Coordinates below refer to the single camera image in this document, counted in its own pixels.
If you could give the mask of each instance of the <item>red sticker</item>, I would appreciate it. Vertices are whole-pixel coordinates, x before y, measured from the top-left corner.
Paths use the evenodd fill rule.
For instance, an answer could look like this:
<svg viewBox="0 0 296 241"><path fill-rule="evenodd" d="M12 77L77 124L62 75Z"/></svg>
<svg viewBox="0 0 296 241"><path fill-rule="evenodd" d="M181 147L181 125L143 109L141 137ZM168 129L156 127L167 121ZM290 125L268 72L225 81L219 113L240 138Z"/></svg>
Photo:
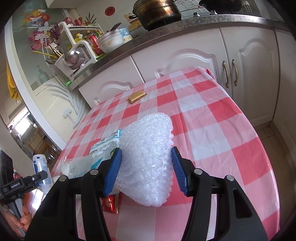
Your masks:
<svg viewBox="0 0 296 241"><path fill-rule="evenodd" d="M105 15L111 16L115 13L115 7L107 7L105 10Z"/></svg>

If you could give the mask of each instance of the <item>floor tile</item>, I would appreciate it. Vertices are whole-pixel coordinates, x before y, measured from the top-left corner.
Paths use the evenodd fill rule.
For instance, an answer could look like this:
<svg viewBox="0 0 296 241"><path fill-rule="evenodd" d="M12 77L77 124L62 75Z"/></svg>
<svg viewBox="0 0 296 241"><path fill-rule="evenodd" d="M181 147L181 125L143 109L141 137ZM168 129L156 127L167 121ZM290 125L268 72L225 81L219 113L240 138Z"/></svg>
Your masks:
<svg viewBox="0 0 296 241"><path fill-rule="evenodd" d="M289 163L289 166L290 166L290 169L291 169L293 183L294 183L294 192L295 192L295 195L296 195L296 167L295 167L293 158L291 156L290 150L289 150L284 138L282 137L281 133L277 129L276 125L273 122L271 122L270 127L274 131L277 139L279 140L279 143L281 144L281 147L283 148L283 150L285 152L286 158L288 160L288 163Z"/></svg>
<svg viewBox="0 0 296 241"><path fill-rule="evenodd" d="M284 153L284 150L282 149L277 137L273 135L269 137L268 140L274 150L276 158L278 159L279 165L281 167L285 183L287 212L290 213L295 205L295 192L291 169L286 155Z"/></svg>
<svg viewBox="0 0 296 241"><path fill-rule="evenodd" d="M256 132L260 140L264 140L265 138L267 138L267 135L265 134L263 129L256 130Z"/></svg>
<svg viewBox="0 0 296 241"><path fill-rule="evenodd" d="M267 135L267 137L270 137L270 136L274 135L274 132L270 128L270 126L264 127L263 130L264 130L265 134Z"/></svg>
<svg viewBox="0 0 296 241"><path fill-rule="evenodd" d="M266 122L266 123L263 123L261 125L255 126L254 129L255 130L259 130L259 129L262 129L262 128L267 127L269 125L270 125L270 121L269 122Z"/></svg>
<svg viewBox="0 0 296 241"><path fill-rule="evenodd" d="M272 149L272 146L268 140L268 138L261 141L263 144L263 147L267 153L267 156L270 160L274 176L276 178L276 185L278 188L279 193L279 202L280 202L280 226L283 225L284 221L287 219L287 211L286 211L286 191L285 191L285 183L284 183L284 177L281 172L280 164L276 158L276 155L274 153L274 150Z"/></svg>

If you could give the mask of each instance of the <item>bubble wrap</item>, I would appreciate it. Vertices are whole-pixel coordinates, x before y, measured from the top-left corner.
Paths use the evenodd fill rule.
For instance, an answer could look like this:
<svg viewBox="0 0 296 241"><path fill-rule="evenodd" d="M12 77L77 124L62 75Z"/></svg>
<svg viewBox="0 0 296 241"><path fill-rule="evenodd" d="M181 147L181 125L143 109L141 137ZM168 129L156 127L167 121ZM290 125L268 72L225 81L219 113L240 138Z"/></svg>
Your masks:
<svg viewBox="0 0 296 241"><path fill-rule="evenodd" d="M164 113L147 115L122 129L115 188L145 206L166 202L173 184L172 130L172 120Z"/></svg>

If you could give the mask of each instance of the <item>white plastic bottle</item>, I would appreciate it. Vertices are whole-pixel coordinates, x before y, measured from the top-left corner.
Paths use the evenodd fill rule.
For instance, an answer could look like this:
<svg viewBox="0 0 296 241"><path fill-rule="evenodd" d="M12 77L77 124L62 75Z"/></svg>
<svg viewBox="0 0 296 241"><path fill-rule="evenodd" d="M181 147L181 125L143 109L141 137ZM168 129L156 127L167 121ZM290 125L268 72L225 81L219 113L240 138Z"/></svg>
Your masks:
<svg viewBox="0 0 296 241"><path fill-rule="evenodd" d="M33 165L34 165L35 174L41 171L47 172L47 175L48 175L47 178L39 183L39 187L43 191L44 195L46 195L51 189L51 187L53 186L53 182L52 182L52 176L50 175L50 171L47 166L45 155L43 154L34 155Z"/></svg>

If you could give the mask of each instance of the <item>human hand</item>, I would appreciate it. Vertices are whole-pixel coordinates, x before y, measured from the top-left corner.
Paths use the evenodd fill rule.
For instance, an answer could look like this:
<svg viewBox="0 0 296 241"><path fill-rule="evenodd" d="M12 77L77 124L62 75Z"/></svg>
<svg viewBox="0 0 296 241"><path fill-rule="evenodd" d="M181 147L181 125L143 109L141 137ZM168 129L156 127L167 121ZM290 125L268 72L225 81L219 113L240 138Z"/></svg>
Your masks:
<svg viewBox="0 0 296 241"><path fill-rule="evenodd" d="M24 231L27 231L29 228L29 225L32 221L32 214L29 212L26 205L22 207L23 216L20 220L16 216L14 216L9 211L5 211L5 219L9 226L12 228L12 230L19 236L22 236L22 233L20 232L19 228L23 229Z"/></svg>

